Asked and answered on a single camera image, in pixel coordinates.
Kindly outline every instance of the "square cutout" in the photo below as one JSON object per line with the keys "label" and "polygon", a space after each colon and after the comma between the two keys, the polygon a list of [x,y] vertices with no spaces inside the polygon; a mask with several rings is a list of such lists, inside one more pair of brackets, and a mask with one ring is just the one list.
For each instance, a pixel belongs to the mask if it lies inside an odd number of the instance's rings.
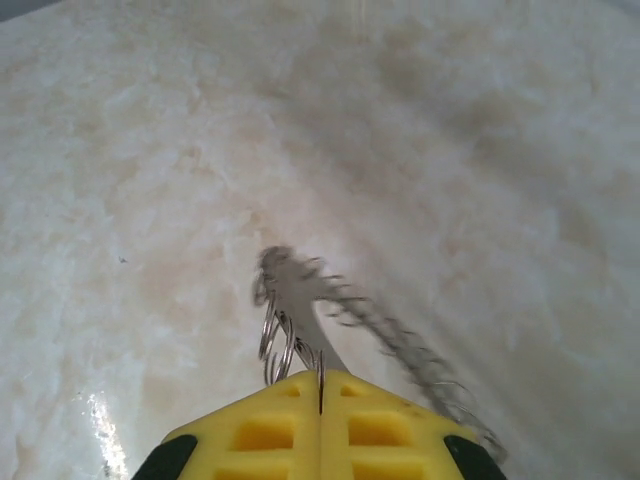
{"label": "square cutout", "polygon": [[360,391],[358,388],[354,388],[351,385],[343,385],[340,389],[341,397],[363,397],[364,392]]}
{"label": "square cutout", "polygon": [[281,415],[254,417],[244,422],[233,439],[231,450],[246,452],[293,448],[294,422]]}
{"label": "square cutout", "polygon": [[411,443],[406,418],[395,412],[358,413],[349,418],[349,445],[402,447]]}
{"label": "square cutout", "polygon": [[289,469],[284,466],[264,466],[264,468],[221,468],[214,480],[287,480]]}
{"label": "square cutout", "polygon": [[414,462],[353,462],[353,480],[424,480],[424,467]]}

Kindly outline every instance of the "yellow plastic part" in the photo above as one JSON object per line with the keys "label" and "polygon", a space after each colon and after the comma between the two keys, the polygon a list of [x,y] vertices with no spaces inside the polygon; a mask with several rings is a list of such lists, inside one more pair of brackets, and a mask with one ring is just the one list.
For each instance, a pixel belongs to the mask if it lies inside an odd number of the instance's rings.
{"label": "yellow plastic part", "polygon": [[171,432],[179,480],[463,480],[443,438],[473,433],[353,375],[302,372]]}

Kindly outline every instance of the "marble floor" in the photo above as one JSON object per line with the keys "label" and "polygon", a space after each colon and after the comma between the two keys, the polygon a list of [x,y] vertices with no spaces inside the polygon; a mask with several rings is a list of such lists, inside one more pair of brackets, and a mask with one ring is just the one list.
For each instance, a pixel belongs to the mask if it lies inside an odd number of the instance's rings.
{"label": "marble floor", "polygon": [[68,0],[0,24],[0,479],[129,479],[261,388],[251,284],[279,244],[456,366],[510,479],[639,478],[623,3]]}

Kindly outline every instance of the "coiled wire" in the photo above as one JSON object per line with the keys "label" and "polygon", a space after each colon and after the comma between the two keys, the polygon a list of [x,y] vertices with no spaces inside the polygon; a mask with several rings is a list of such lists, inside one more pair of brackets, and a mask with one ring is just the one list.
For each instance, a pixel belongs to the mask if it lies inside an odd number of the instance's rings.
{"label": "coiled wire", "polygon": [[[288,256],[277,257],[275,260],[286,260]],[[325,366],[323,353],[315,351],[306,342],[300,339],[294,330],[291,317],[283,310],[276,308],[275,277],[266,269],[261,269],[254,283],[254,304],[262,306],[267,304],[267,312],[262,324],[262,336],[258,358],[263,362],[263,378],[266,385],[283,380],[289,375],[294,352],[309,370],[318,372],[320,388],[324,387]],[[285,335],[284,351],[278,355],[273,351],[278,332],[282,330]]]}
{"label": "coiled wire", "polygon": [[[468,406],[474,403],[471,393],[452,379],[448,363],[429,348],[420,335],[404,327],[399,320],[381,315],[380,309],[370,298],[350,293],[352,285],[345,283],[343,276],[323,275],[325,264],[322,258],[298,261],[294,258],[293,249],[286,246],[270,247],[262,252],[260,273],[254,284],[256,305],[263,305],[268,301],[259,352],[260,359],[265,364],[264,375],[268,385],[287,376],[294,351],[307,368],[323,368],[319,367],[322,363],[321,352],[312,351],[300,341],[293,331],[291,319],[284,312],[276,311],[276,293],[284,294],[277,292],[279,269],[286,264],[297,269],[297,278],[301,282],[321,281],[318,294],[310,301],[326,300],[335,303],[339,308],[330,317],[338,319],[349,314],[353,319],[349,322],[338,320],[340,325],[364,327],[373,333],[382,343],[383,353],[394,357],[403,365],[409,374],[409,380],[419,387],[434,410],[458,424],[472,428],[496,462],[502,463],[506,459],[506,449],[498,436],[471,412]],[[284,330],[287,339],[285,350],[278,357],[272,352],[272,346],[280,328]]]}

